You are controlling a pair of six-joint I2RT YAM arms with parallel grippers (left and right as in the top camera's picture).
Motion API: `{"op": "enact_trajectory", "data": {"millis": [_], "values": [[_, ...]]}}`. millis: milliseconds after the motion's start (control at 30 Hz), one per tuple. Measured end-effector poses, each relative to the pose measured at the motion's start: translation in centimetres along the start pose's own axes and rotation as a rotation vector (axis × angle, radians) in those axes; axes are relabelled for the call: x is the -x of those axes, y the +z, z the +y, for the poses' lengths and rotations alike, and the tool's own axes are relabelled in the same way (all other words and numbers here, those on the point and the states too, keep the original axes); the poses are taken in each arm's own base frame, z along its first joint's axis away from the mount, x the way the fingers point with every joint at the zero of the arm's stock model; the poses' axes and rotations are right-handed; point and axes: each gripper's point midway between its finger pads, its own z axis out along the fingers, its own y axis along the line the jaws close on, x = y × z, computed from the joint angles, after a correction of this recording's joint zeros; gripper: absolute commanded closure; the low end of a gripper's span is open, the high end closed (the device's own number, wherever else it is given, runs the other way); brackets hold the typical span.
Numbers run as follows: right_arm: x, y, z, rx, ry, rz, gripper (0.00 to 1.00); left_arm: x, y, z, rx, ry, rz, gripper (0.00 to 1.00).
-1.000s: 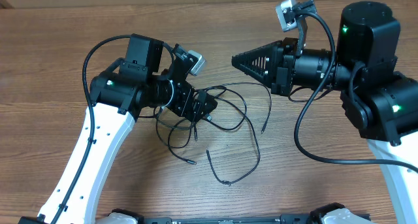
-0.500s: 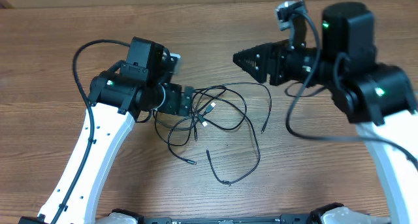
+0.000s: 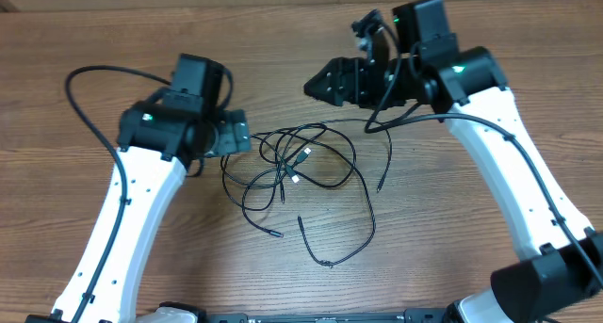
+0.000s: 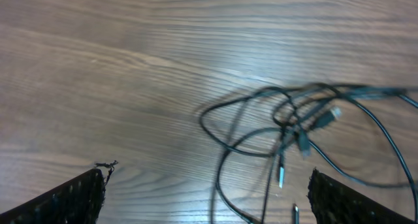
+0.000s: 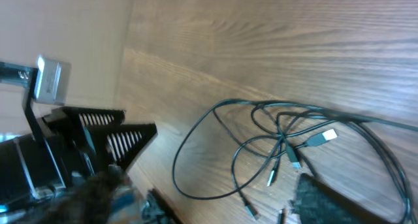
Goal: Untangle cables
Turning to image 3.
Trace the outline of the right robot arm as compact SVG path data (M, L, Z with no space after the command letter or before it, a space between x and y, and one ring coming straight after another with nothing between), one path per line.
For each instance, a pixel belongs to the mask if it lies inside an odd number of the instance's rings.
M602 235L566 197L522 122L507 78L484 47L461 50L443 0L416 0L378 10L351 28L359 57L336 57L305 85L306 95L376 115L401 106L386 122L372 116L367 133L420 122L432 109L467 150L504 217L517 255L491 275L489 287L422 322L545 322L602 290Z

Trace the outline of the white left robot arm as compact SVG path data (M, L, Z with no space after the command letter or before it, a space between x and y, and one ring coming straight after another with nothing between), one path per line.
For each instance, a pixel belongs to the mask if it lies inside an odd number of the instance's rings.
M171 79L126 109L111 144L75 101L68 102L107 148L114 169L106 198L78 267L49 315L29 322L135 322L139 286L159 225L192 162L251 148L242 110L220 97L231 72L206 57L179 56Z

